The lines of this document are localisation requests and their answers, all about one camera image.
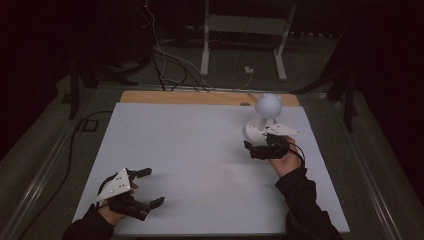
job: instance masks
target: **table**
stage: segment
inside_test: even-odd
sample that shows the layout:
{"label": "table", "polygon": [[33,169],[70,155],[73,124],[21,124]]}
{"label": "table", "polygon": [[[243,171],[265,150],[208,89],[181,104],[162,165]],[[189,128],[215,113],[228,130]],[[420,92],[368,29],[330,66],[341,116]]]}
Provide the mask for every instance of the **table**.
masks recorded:
{"label": "table", "polygon": [[[243,121],[255,117],[255,113],[251,106],[234,105],[253,104],[253,96],[125,92],[115,108],[74,219],[82,217],[94,201],[100,183],[113,171],[151,167],[153,174],[141,180],[135,198],[146,202],[165,196],[165,204],[153,210],[145,222],[124,219],[116,227],[116,234],[283,233],[287,209],[283,197],[273,187],[278,178],[267,162],[250,159],[242,146]],[[303,108],[293,95],[283,94],[282,100],[284,108],[279,121],[301,131],[297,143],[305,146],[308,159],[314,159],[307,166],[308,177],[316,180],[317,190],[322,193],[318,195],[318,204],[329,212],[336,228],[349,231]],[[212,118],[215,123],[205,125]]]}

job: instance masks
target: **white sphere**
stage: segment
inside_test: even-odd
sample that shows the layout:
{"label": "white sphere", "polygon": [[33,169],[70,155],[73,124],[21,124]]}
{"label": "white sphere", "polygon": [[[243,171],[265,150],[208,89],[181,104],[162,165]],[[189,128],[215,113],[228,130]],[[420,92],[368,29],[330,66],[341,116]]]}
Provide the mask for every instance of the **white sphere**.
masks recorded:
{"label": "white sphere", "polygon": [[255,111],[262,118],[273,119],[280,116],[282,107],[280,96],[272,93],[264,93],[256,101]]}

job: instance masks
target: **person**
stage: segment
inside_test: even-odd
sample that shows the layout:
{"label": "person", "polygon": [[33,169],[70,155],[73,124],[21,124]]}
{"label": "person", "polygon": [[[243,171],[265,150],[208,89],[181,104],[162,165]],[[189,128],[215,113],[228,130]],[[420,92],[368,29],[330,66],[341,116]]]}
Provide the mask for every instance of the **person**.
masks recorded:
{"label": "person", "polygon": [[[286,216],[286,236],[289,240],[338,240],[340,233],[332,225],[326,211],[316,203],[315,182],[307,179],[306,168],[297,154],[295,140],[285,137],[291,151],[280,159],[269,159],[280,177],[275,186],[284,195],[289,213]],[[80,220],[64,232],[63,240],[110,239],[116,224],[125,217],[110,210],[107,203],[96,208],[94,204]]]}
{"label": "person", "polygon": [[[131,183],[131,193],[138,185]],[[112,238],[114,228],[125,218],[124,214],[112,211],[107,200],[102,206],[91,204],[82,219],[76,220],[65,230],[62,240],[108,240]]]}
{"label": "person", "polygon": [[269,162],[280,177],[275,186],[284,195],[289,207],[287,239],[342,239],[328,213],[316,203],[315,182],[306,177],[307,169],[297,154],[295,140],[288,136],[285,138],[291,151],[280,159],[269,159]]}

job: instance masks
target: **metal stand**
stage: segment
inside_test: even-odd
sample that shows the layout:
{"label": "metal stand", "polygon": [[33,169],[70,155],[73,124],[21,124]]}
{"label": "metal stand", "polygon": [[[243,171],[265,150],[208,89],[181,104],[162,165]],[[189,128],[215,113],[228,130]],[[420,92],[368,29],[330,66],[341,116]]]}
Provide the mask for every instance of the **metal stand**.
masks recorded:
{"label": "metal stand", "polygon": [[205,4],[205,32],[203,40],[202,63],[200,74],[207,76],[209,71],[209,32],[241,32],[241,33],[259,33],[281,35],[280,45],[274,49],[275,65],[278,71],[278,78],[286,81],[286,71],[284,69],[281,54],[290,32],[291,22],[296,12],[296,5],[292,5],[287,19],[269,19],[269,18],[250,18],[239,16],[211,15],[209,13],[209,0]]}

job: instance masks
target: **metal leg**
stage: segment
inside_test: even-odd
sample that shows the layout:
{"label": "metal leg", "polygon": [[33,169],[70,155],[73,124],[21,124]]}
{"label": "metal leg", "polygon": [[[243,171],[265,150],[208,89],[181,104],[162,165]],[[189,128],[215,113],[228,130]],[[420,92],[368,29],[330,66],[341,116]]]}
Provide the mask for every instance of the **metal leg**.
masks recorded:
{"label": "metal leg", "polygon": [[276,65],[277,71],[278,71],[278,79],[280,79],[281,81],[287,80],[286,70],[284,69],[284,64],[283,64],[283,60],[281,58],[281,54],[283,53],[284,45],[286,44],[287,37],[288,37],[289,32],[290,32],[290,26],[291,26],[291,23],[292,23],[292,20],[293,20],[294,13],[296,12],[296,7],[297,7],[297,5],[293,5],[291,7],[289,17],[287,18],[287,23],[284,26],[284,31],[283,31],[283,34],[281,36],[280,46],[278,46],[278,48],[274,49],[274,58],[275,58],[275,65]]}
{"label": "metal leg", "polygon": [[202,64],[200,65],[200,75],[206,77],[209,71],[209,0],[205,2],[205,36],[203,39]]}

